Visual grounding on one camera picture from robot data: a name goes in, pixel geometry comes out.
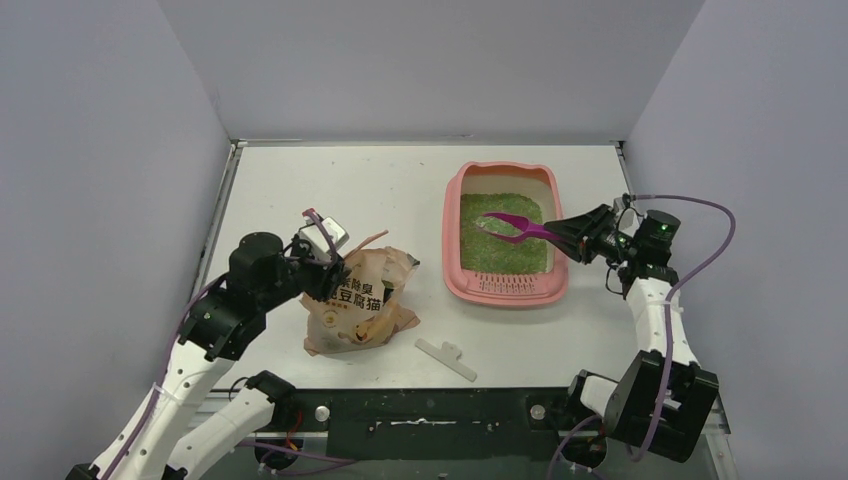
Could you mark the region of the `purple litter scoop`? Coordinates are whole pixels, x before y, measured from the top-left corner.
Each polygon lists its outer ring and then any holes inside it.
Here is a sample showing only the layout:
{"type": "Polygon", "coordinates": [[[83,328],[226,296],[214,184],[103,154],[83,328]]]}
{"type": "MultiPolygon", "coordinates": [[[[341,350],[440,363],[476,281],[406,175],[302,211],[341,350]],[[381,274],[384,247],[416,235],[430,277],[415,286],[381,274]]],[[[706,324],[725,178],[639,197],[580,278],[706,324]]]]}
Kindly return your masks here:
{"type": "Polygon", "coordinates": [[[562,240],[561,236],[547,230],[542,224],[505,212],[484,213],[474,221],[474,225],[483,233],[511,244],[520,244],[528,239],[549,242],[562,240]]]}

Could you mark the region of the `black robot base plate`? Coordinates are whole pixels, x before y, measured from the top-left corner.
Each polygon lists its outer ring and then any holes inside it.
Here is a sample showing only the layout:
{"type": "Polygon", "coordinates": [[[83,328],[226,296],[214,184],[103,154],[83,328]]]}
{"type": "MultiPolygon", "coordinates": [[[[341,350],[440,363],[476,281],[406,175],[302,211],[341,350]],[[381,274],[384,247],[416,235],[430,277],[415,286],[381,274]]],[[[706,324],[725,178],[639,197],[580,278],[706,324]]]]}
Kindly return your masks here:
{"type": "Polygon", "coordinates": [[[543,461],[591,414],[564,387],[299,389],[257,434],[353,460],[543,461]]]}

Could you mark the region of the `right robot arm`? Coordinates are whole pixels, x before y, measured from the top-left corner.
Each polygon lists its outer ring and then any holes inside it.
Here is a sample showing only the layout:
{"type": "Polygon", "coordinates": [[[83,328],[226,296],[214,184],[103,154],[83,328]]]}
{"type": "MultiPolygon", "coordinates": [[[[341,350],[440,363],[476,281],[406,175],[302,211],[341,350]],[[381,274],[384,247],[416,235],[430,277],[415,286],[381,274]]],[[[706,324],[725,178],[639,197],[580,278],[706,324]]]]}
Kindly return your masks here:
{"type": "Polygon", "coordinates": [[[635,230],[619,227],[608,205],[545,223],[552,244],[571,260],[597,257],[613,267],[633,316],[637,353],[618,380],[580,371],[562,400],[565,419],[586,427],[598,417],[606,435],[633,448],[683,463],[698,442],[719,391],[716,374],[702,368],[682,323],[678,273],[669,265],[681,222],[649,210],[635,230]]]}

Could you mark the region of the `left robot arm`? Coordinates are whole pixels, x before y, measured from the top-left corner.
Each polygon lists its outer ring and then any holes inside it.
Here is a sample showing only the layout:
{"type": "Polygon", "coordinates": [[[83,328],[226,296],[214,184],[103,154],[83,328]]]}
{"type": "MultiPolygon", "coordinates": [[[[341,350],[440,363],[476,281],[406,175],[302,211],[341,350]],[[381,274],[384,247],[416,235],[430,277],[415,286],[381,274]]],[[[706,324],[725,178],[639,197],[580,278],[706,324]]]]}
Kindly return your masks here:
{"type": "Polygon", "coordinates": [[[116,439],[70,479],[197,479],[248,434],[295,419],[295,388],[269,371],[196,428],[208,393],[265,330],[267,315],[306,294],[327,300],[349,276],[340,248],[348,233],[331,218],[308,222],[290,243],[270,232],[244,236],[227,271],[190,301],[166,365],[116,439]]]}

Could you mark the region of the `beige cat litter bag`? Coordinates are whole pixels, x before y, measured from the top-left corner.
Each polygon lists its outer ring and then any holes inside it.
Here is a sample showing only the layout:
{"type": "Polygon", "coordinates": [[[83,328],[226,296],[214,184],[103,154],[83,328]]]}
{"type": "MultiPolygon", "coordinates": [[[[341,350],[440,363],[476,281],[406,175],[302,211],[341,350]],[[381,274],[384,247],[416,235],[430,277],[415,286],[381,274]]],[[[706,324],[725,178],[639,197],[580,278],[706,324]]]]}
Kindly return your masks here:
{"type": "Polygon", "coordinates": [[[350,275],[327,301],[307,295],[304,350],[311,356],[380,347],[397,333],[416,327],[417,314],[401,304],[403,291],[420,262],[411,254],[373,243],[386,230],[366,238],[344,257],[350,275]]]}

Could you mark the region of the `white bag clip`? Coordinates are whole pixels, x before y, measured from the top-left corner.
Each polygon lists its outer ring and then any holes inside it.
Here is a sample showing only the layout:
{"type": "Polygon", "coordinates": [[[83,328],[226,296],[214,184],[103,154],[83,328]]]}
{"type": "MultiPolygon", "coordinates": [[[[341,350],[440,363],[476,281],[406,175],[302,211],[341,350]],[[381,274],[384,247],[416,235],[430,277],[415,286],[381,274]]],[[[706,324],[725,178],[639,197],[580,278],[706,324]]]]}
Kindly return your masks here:
{"type": "Polygon", "coordinates": [[[415,347],[467,381],[476,381],[477,373],[462,363],[462,351],[457,345],[445,341],[440,346],[436,346],[419,338],[415,341],[415,347]]]}

